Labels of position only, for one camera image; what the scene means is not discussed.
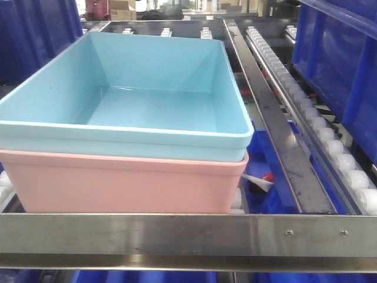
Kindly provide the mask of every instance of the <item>pink plastic tub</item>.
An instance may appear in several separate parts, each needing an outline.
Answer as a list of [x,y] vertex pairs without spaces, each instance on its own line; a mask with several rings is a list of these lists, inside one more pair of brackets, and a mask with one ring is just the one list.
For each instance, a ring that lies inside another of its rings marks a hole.
[[248,161],[0,150],[27,212],[227,213]]

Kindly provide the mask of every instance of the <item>metal track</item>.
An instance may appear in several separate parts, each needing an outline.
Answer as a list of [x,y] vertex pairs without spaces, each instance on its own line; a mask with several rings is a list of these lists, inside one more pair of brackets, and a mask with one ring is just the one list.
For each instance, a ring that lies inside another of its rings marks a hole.
[[232,19],[224,23],[299,212],[336,213],[236,23]]

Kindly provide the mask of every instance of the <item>blue bin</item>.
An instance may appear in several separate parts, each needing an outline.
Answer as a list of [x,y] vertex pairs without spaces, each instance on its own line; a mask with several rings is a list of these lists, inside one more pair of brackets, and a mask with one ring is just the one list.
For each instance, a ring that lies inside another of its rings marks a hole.
[[252,134],[217,40],[89,32],[0,101],[0,149],[239,162]]
[[0,80],[20,83],[81,35],[74,0],[0,1]]
[[302,3],[293,63],[377,163],[377,2]]
[[216,283],[215,272],[76,271],[70,283]]

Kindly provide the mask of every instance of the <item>plastic tub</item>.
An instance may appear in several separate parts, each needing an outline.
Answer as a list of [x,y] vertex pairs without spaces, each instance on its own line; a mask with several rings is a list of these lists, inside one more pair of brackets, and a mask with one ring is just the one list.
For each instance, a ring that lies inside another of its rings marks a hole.
[[377,2],[303,0],[293,63],[377,163]]
[[89,32],[0,101],[0,149],[239,162],[252,134],[218,40]]
[[248,161],[0,150],[27,212],[227,213]]

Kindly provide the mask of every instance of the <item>red object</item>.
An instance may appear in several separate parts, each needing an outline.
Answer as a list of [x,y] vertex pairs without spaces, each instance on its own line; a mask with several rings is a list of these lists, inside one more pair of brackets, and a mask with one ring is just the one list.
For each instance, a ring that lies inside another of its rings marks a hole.
[[272,172],[268,172],[268,173],[264,174],[262,176],[262,179],[266,180],[266,181],[269,181],[269,182],[272,182],[272,183],[275,182],[275,178],[273,177]]

